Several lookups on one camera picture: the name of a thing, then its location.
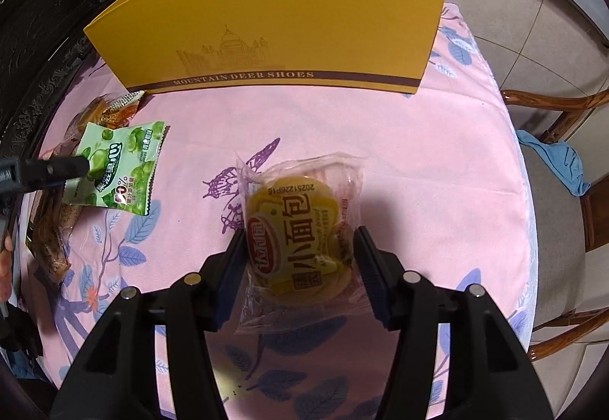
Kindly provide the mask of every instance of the brown stripe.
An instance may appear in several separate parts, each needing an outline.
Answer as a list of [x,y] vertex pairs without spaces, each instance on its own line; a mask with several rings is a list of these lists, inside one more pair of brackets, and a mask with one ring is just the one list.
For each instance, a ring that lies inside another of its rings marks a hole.
[[[175,80],[158,81],[157,83],[147,83],[145,85],[130,86],[129,91],[153,90],[165,88],[167,86],[185,86],[196,83],[220,83],[223,81],[243,81],[252,80],[345,80],[345,81],[364,81],[367,83],[386,83],[388,85],[399,86],[419,86],[419,78],[406,78],[403,76],[389,76],[387,74],[370,74],[367,72],[349,71],[248,71],[248,72],[224,72],[218,74],[206,74],[201,76],[191,76],[188,78],[176,78]],[[306,84],[306,81],[299,81],[298,84]]]

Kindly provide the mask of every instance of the metal screw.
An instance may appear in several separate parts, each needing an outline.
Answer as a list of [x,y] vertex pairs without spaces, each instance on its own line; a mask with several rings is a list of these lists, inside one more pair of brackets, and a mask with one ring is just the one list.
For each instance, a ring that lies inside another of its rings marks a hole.
[[136,294],[138,294],[138,289],[134,288],[133,286],[127,286],[127,288],[123,289],[123,291],[121,291],[121,296],[125,299],[125,300],[130,300],[131,298],[133,298]]
[[184,276],[184,282],[189,286],[196,286],[201,282],[201,274],[199,273],[190,273]]
[[473,284],[470,286],[470,293],[473,294],[476,298],[480,298],[486,294],[486,289],[484,289],[479,284]]
[[415,271],[406,271],[402,277],[410,284],[416,284],[421,280],[421,274],[416,273]]

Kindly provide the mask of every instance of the grape candy package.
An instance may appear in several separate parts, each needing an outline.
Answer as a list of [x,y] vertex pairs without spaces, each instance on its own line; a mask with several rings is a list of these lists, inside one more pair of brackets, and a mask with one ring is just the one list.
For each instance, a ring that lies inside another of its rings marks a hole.
[[89,159],[89,172],[66,182],[63,201],[148,215],[164,133],[162,121],[115,130],[89,123],[75,154]]
[[284,332],[369,310],[353,258],[361,160],[343,153],[238,166],[249,285],[238,332]]

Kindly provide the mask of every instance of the person's hand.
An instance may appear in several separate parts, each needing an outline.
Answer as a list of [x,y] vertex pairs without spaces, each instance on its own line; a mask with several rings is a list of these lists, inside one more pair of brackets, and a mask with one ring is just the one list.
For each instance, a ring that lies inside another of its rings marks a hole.
[[0,302],[8,301],[13,292],[13,274],[10,271],[13,265],[12,251],[13,241],[7,235],[0,251]]

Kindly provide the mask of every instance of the chair armrest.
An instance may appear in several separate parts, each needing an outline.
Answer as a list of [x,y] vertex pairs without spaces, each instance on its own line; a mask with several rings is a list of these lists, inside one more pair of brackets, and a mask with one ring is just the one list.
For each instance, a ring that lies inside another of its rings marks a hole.
[[533,346],[529,347],[529,358],[531,361],[546,358],[546,356],[552,355],[553,353],[566,348],[571,343],[575,343],[575,341],[578,339],[590,334],[592,331],[598,329],[607,322],[609,322],[609,308],[606,308],[595,317],[588,319],[573,329],[563,332],[555,338],[543,341],[543,343],[534,344]]
[[550,97],[521,90],[501,90],[506,105],[563,112],[584,111],[609,104],[609,88],[590,97]]

